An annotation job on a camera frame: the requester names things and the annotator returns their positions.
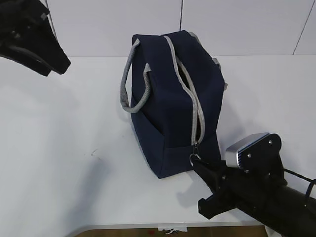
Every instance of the white tabletop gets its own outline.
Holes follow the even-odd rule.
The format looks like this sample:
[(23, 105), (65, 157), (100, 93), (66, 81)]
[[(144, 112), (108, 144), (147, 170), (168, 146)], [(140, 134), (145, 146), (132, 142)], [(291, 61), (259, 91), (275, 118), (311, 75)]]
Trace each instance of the white tabletop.
[[(218, 59), (229, 84), (222, 151), (251, 133), (276, 132), (284, 165), (316, 178), (316, 56)], [(125, 61), (74, 57), (65, 75), (45, 78), (0, 60), (0, 236), (258, 223), (238, 210), (209, 221), (197, 202), (211, 192), (194, 172), (161, 180), (151, 172), (119, 103)], [(306, 182), (287, 177), (305, 191)]]

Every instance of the bag handle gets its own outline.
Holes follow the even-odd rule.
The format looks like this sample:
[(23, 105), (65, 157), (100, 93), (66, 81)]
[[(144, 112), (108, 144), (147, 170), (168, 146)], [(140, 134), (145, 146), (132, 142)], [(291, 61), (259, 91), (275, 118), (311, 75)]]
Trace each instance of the bag handle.
[(143, 72), (143, 77), (144, 77), (144, 82), (145, 82), (145, 91), (140, 99), (140, 101), (135, 105), (134, 107), (131, 107), (129, 105), (128, 101), (128, 95), (126, 91), (126, 82), (127, 82), (127, 76), (128, 76), (128, 71), (130, 69), (130, 66), (132, 65), (132, 60), (136, 51), (136, 48), (140, 45), (139, 39), (136, 39), (135, 43), (133, 44), (129, 56), (127, 58), (127, 62), (125, 65), (125, 69), (123, 72), (122, 76), (122, 81), (120, 83), (120, 103), (122, 105), (122, 108), (131, 114), (137, 113), (147, 102), (149, 96), (150, 96), (150, 91), (151, 91), (151, 86), (150, 86), (150, 81), (149, 81), (149, 76), (148, 72), (151, 72), (152, 70), (150, 69), (150, 66), (148, 63), (145, 64), (144, 72)]

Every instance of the zipper pull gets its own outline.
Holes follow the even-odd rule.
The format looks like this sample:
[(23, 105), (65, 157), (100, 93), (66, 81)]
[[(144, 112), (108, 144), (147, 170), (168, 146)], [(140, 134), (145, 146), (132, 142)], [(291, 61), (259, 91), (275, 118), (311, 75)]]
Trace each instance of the zipper pull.
[(193, 158), (201, 159), (199, 157), (199, 152), (198, 152), (198, 142), (194, 142), (193, 153), (190, 155), (190, 163), (191, 163), (192, 167), (193, 167), (193, 162), (192, 162)]
[(194, 142), (194, 144), (193, 144), (193, 154), (199, 156), (199, 153), (198, 153), (198, 142)]

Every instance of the navy blue bag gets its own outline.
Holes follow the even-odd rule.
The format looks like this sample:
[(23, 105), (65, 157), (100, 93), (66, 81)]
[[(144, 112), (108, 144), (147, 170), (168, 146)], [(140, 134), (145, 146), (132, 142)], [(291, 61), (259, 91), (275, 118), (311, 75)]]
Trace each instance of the navy blue bag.
[[(225, 83), (215, 62), (186, 31), (133, 36), (121, 104), (158, 178), (191, 170), (194, 147), (206, 162), (221, 159), (216, 127)], [(130, 107), (125, 84), (131, 64)]]

